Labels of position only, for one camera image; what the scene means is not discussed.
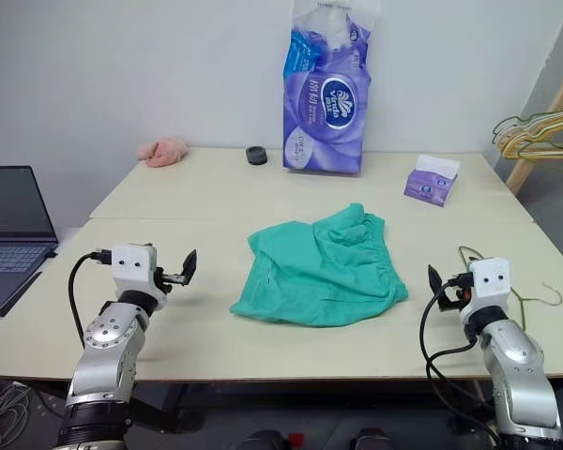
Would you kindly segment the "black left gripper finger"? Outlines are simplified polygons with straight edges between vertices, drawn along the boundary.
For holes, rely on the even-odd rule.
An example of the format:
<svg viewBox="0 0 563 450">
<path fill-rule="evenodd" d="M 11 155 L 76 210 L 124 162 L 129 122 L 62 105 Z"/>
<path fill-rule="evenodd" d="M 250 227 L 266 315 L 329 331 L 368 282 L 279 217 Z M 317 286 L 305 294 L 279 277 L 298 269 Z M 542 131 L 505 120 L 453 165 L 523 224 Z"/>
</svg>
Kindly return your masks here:
<svg viewBox="0 0 563 450">
<path fill-rule="evenodd" d="M 188 285 L 196 271 L 197 267 L 197 250 L 192 250 L 186 257 L 182 265 L 181 284 Z"/>
</svg>

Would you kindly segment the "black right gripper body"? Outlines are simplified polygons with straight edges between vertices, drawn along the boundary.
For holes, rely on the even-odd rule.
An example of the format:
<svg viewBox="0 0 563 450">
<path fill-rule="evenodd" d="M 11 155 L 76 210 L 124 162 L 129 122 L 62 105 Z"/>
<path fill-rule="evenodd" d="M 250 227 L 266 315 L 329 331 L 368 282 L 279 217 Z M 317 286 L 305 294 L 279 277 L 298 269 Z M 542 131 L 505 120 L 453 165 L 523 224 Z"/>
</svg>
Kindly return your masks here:
<svg viewBox="0 0 563 450">
<path fill-rule="evenodd" d="M 439 289 L 437 304 L 441 312 L 461 311 L 471 300 L 473 274 L 461 273 L 446 281 Z"/>
</svg>

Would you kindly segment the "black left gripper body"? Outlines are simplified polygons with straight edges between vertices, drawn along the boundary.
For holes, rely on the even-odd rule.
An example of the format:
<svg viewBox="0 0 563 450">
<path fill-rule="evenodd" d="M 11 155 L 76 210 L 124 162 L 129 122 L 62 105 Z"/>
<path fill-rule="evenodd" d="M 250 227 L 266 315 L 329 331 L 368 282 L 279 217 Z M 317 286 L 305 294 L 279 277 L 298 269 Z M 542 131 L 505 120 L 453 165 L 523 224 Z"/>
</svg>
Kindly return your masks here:
<svg viewBox="0 0 563 450">
<path fill-rule="evenodd" d="M 154 283 L 156 287 L 165 295 L 169 294 L 173 285 L 187 286 L 191 277 L 184 274 L 165 274 L 162 267 L 157 267 L 154 273 Z"/>
</svg>

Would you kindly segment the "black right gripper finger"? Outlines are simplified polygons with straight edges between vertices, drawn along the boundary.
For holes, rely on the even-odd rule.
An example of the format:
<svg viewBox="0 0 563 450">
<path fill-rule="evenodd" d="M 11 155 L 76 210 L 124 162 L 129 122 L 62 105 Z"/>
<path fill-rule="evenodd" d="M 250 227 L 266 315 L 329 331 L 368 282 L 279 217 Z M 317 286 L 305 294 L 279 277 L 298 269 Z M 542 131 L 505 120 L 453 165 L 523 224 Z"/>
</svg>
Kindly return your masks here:
<svg viewBox="0 0 563 450">
<path fill-rule="evenodd" d="M 430 264 L 427 267 L 429 286 L 433 294 L 443 295 L 446 287 L 437 270 Z"/>
</svg>

